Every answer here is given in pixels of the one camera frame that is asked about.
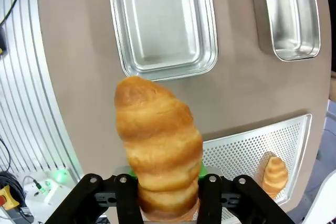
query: red emergency stop button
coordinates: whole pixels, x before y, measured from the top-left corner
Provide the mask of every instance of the red emergency stop button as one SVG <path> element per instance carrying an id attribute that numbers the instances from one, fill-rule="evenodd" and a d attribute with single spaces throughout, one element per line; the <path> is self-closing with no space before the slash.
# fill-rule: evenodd
<path id="1" fill-rule="evenodd" d="M 2 207 L 6 203 L 5 196 L 0 195 L 0 207 Z"/>

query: croissant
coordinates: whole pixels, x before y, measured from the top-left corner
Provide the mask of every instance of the croissant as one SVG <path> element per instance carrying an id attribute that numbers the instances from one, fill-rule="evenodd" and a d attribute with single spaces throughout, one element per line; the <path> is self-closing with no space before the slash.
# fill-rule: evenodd
<path id="1" fill-rule="evenodd" d="M 115 92 L 116 128 L 139 180 L 142 211 L 153 221 L 189 220 L 203 155 L 189 107 L 140 77 L 124 79 Z"/>
<path id="2" fill-rule="evenodd" d="M 285 163 L 279 157 L 271 157 L 267 163 L 262 181 L 262 189 L 275 199 L 288 181 L 288 171 Z"/>

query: green light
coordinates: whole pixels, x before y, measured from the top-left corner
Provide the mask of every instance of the green light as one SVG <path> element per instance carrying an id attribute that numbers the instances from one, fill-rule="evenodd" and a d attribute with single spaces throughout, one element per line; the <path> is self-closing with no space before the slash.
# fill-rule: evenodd
<path id="1" fill-rule="evenodd" d="M 58 170 L 57 172 L 55 172 L 54 178 L 58 183 L 63 184 L 68 180 L 68 171 Z"/>

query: stainless steel tray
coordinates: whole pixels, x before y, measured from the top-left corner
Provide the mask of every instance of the stainless steel tray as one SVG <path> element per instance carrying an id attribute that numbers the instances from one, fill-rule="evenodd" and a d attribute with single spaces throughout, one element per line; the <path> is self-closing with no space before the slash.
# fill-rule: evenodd
<path id="1" fill-rule="evenodd" d="M 111 0 L 123 71 L 150 80 L 206 73 L 216 63 L 212 0 Z"/>
<path id="2" fill-rule="evenodd" d="M 316 0 L 253 0 L 261 50 L 283 61 L 315 57 L 321 46 Z"/>
<path id="3" fill-rule="evenodd" d="M 312 115 L 306 114 L 256 130 L 222 137 L 203 143 L 205 166 L 220 168 L 227 179 L 246 174 L 261 182 L 272 155 L 280 157 L 288 169 L 289 180 L 278 194 L 276 203 L 290 200 L 297 181 L 310 132 Z M 226 208 L 222 223 L 240 223 Z"/>

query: perforated sheet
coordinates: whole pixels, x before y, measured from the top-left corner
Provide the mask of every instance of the perforated sheet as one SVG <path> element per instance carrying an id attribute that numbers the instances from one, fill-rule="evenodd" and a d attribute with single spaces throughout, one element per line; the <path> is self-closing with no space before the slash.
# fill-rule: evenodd
<path id="1" fill-rule="evenodd" d="M 288 169 L 288 183 L 276 198 L 278 204 L 290 199 L 306 146 L 311 114 L 256 130 L 204 142 L 203 163 L 220 168 L 227 179 L 246 174 L 261 182 L 269 158 L 280 157 Z M 239 223 L 225 208 L 222 223 Z"/>

